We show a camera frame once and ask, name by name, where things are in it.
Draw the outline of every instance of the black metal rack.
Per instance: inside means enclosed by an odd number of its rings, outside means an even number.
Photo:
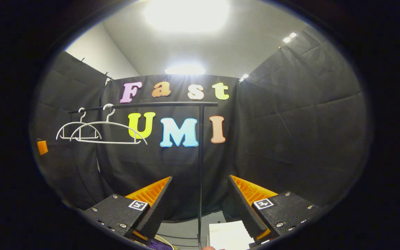
[[[146,102],[146,103],[129,103],[129,104],[119,104],[109,107],[109,109],[125,109],[134,107],[164,107],[164,106],[198,106],[199,107],[199,157],[198,157],[198,174],[199,174],[199,207],[198,207],[198,234],[197,241],[199,249],[201,246],[201,215],[202,215],[202,183],[203,183],[203,124],[205,122],[205,107],[217,107],[219,103],[217,102],[202,102],[202,101],[172,101],[172,102]],[[82,109],[79,112],[86,111],[99,111],[103,110],[103,107],[95,107],[89,109]],[[70,111],[69,114],[79,113],[78,110]]]

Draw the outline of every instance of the clothes hanger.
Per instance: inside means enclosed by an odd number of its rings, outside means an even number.
[[[113,106],[113,104],[108,103],[108,104],[106,104],[106,105],[103,106],[103,110],[106,110],[107,107],[109,107],[110,109],[112,109],[112,108],[111,108],[112,106]],[[141,141],[137,141],[136,135],[138,134],[138,135],[140,136],[140,138],[143,139],[143,141],[145,142],[145,144],[146,144],[146,145],[148,144],[148,143],[146,142],[146,140],[144,139],[144,137],[143,137],[140,133],[138,133],[138,131],[136,131],[135,129],[130,128],[130,127],[128,127],[128,126],[126,126],[126,125],[123,125],[123,124],[121,124],[121,123],[109,122],[109,117],[110,117],[111,115],[113,115],[114,113],[115,113],[115,109],[113,109],[112,112],[110,112],[110,114],[108,114],[108,116],[106,117],[106,121],[105,121],[105,122],[89,122],[89,123],[86,123],[86,124],[84,124],[84,125],[81,125],[81,126],[78,127],[75,131],[73,131],[72,135],[70,136],[70,140],[69,140],[69,141],[72,141],[72,139],[75,139],[75,140],[77,140],[77,141],[90,142],[90,143],[104,143],[104,144],[139,144]],[[121,127],[124,127],[124,128],[128,128],[128,129],[134,131],[134,142],[88,141],[88,140],[82,140],[82,138],[73,137],[73,135],[76,133],[77,130],[81,130],[81,128],[83,128],[83,127],[85,127],[85,126],[92,126],[92,124],[112,124],[112,125],[117,125],[117,126],[121,126]]]
[[[81,112],[82,110],[83,110],[84,108],[80,108],[80,109],[78,109],[78,113],[79,112]],[[83,114],[83,116],[81,116],[81,118],[80,118],[80,121],[79,122],[70,122],[70,123],[66,123],[66,124],[64,124],[64,126],[62,126],[61,128],[60,128],[60,130],[58,130],[58,133],[57,133],[57,137],[55,137],[55,139],[57,140],[58,139],[58,135],[60,134],[60,131],[61,130],[63,130],[62,132],[62,135],[60,135],[60,138],[61,139],[70,139],[71,137],[65,137],[65,135],[64,135],[64,127],[65,126],[67,126],[67,125],[71,125],[71,124],[87,124],[87,123],[84,123],[83,122],[83,117],[85,117],[86,116],[86,112],[84,112],[84,114]],[[94,127],[94,126],[90,126],[91,128],[93,128],[94,130],[95,130],[95,132],[94,132],[94,137],[81,137],[81,130],[80,130],[80,139],[98,139],[98,136],[100,136],[100,139],[102,139],[101,138],[101,134],[99,133],[99,131]]]

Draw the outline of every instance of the black fabric wall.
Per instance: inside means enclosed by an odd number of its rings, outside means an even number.
[[[239,124],[235,122],[235,102],[237,97],[237,79],[224,76],[184,76],[184,75],[154,75],[118,79],[109,82],[102,95],[100,106],[107,103],[120,104],[123,96],[124,84],[142,82],[143,87],[138,89],[131,103],[141,102],[170,102],[170,101],[196,101],[188,97],[188,87],[199,84],[203,87],[205,97],[198,101],[211,101],[219,103],[217,107],[205,107],[204,125],[204,168],[203,168],[203,209],[211,212],[220,209],[220,202],[227,196],[227,175],[236,174],[235,149]],[[170,95],[153,97],[154,85],[168,81]],[[222,82],[228,87],[225,94],[227,100],[219,100],[215,95],[213,84]],[[113,188],[115,193],[128,195],[146,185],[158,180],[173,176],[171,189],[168,190],[170,202],[165,216],[167,220],[184,220],[197,216],[199,201],[199,181],[197,171],[198,146],[184,147],[182,144],[172,147],[161,147],[163,138],[163,124],[160,119],[172,117],[181,127],[186,118],[199,119],[199,108],[188,107],[145,107],[116,109],[109,118],[110,122],[124,125],[129,124],[128,115],[140,113],[138,131],[145,128],[146,112],[155,112],[152,133],[146,138],[148,145],[140,144],[98,144],[97,154],[100,170]],[[99,120],[106,120],[109,111],[100,112]],[[218,115],[224,117],[223,135],[224,143],[211,143],[213,137],[212,123],[209,117]],[[195,136],[199,139],[199,123],[195,125]],[[113,125],[100,126],[100,132],[106,141],[130,141],[128,129]]]
[[[239,177],[319,206],[356,179],[371,139],[365,97],[346,59],[315,29],[274,52],[238,93]]]
[[[79,122],[81,115],[69,111],[98,106],[106,76],[67,52],[57,56],[50,71],[38,86],[38,105],[31,128],[45,140],[49,152],[39,158],[46,181],[72,205],[87,209],[103,200],[112,190],[97,169],[96,146],[58,138],[57,131],[68,122]],[[87,112],[83,122],[94,121],[97,113]],[[76,128],[65,128],[66,136]],[[93,136],[90,129],[84,136]]]

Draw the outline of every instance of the purple letter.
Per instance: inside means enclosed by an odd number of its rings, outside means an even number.
[[[138,88],[141,88],[141,86],[143,86],[141,81],[132,82],[132,83],[125,83],[124,84],[123,98],[121,98],[121,100],[119,100],[119,102],[120,103],[131,102],[132,101],[131,97],[134,97],[137,94],[137,90],[138,90]]]

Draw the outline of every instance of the hanger hook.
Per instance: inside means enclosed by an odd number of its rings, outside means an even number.
[[[106,105],[103,106],[103,110],[106,110],[106,107],[109,107],[109,109],[112,109],[112,106],[114,106],[114,105],[111,104],[111,103],[108,103],[108,104],[106,104]],[[110,113],[108,114],[108,116],[106,117],[106,122],[109,122],[109,117],[110,117],[111,115],[113,115],[114,113],[115,113],[115,109],[113,109],[112,112],[110,112]]]
[[[78,109],[78,113],[80,113],[82,110],[83,110],[84,108],[80,108],[80,109]],[[83,122],[83,117],[85,117],[86,116],[86,111],[84,111],[84,114],[83,114],[83,116],[81,116],[81,118],[80,118],[80,122]]]

